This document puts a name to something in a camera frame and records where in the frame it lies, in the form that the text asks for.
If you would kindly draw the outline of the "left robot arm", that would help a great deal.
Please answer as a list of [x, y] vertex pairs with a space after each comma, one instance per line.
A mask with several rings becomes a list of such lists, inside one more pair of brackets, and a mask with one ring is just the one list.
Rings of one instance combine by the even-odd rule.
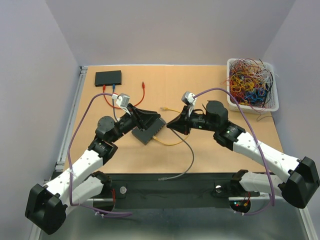
[[69, 163], [69, 168], [53, 180], [31, 188], [25, 217], [51, 235], [75, 207], [93, 196], [108, 196], [111, 180], [98, 169], [118, 150], [115, 142], [134, 128], [148, 130], [160, 117], [156, 111], [138, 109], [130, 104], [119, 121], [111, 116], [100, 118], [94, 139], [81, 157]]

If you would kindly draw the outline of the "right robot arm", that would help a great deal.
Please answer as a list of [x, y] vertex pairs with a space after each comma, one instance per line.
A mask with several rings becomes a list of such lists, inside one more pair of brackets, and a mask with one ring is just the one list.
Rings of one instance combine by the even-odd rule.
[[248, 170], [234, 174], [230, 182], [233, 194], [269, 193], [282, 197], [296, 208], [305, 208], [320, 186], [315, 162], [306, 156], [298, 159], [286, 155], [256, 140], [244, 128], [229, 121], [228, 116], [221, 102], [211, 100], [206, 104], [205, 113], [196, 113], [190, 105], [185, 105], [167, 127], [184, 135], [191, 129], [213, 132], [213, 139], [222, 147], [267, 167], [265, 174]]

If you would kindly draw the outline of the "black network switch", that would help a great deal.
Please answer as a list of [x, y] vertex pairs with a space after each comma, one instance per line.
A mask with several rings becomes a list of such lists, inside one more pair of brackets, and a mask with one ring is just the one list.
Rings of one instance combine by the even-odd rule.
[[165, 120], [160, 117], [147, 130], [139, 130], [136, 127], [131, 131], [131, 133], [142, 144], [147, 145], [165, 125]]
[[95, 87], [121, 85], [122, 84], [122, 71], [100, 71], [95, 73], [94, 85]]

